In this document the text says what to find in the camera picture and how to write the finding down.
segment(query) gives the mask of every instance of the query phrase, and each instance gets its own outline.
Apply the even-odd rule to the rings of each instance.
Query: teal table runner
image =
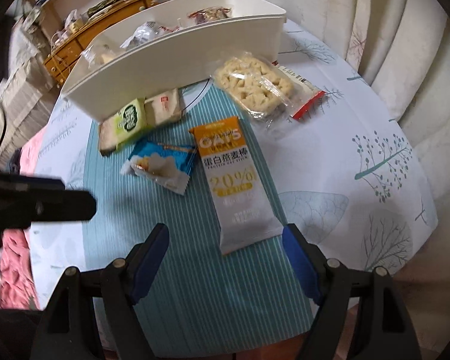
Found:
[[[190,144],[189,128],[238,114],[227,96],[212,87],[180,123],[149,138]],[[242,121],[242,127],[274,212],[285,223],[251,126]],[[101,268],[116,257],[126,256],[157,222],[170,230],[170,247],[150,293],[135,307],[156,356],[238,352],[291,338],[310,328],[310,304],[283,252],[281,237],[228,256],[220,254],[220,225],[199,160],[185,196],[180,196],[151,181],[119,174],[132,146],[108,158],[101,157],[97,147],[97,125],[92,123],[84,188],[93,191],[98,211],[83,225],[87,267]],[[107,334],[101,305],[97,313]]]

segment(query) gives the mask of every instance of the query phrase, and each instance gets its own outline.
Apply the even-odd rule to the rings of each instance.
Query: blue candy wrapper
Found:
[[[191,145],[169,145],[141,139],[120,173],[150,179],[180,195],[185,194],[197,149]]]

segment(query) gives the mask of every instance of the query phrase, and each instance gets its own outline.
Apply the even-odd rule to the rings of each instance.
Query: orange and white wrapper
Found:
[[[220,222],[220,251],[228,254],[282,233],[253,163],[237,116],[190,129]]]

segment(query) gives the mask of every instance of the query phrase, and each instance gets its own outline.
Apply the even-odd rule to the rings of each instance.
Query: green and beige package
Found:
[[[100,154],[109,155],[155,128],[176,122],[181,117],[178,89],[146,100],[135,99],[99,126]]]

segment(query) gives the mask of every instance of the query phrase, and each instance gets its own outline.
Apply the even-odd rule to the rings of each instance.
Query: wooden desk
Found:
[[[153,0],[128,0],[117,4],[99,18],[88,21],[60,47],[53,51],[44,62],[46,69],[56,81],[63,85],[75,65],[80,53],[92,39],[103,30],[152,6]]]

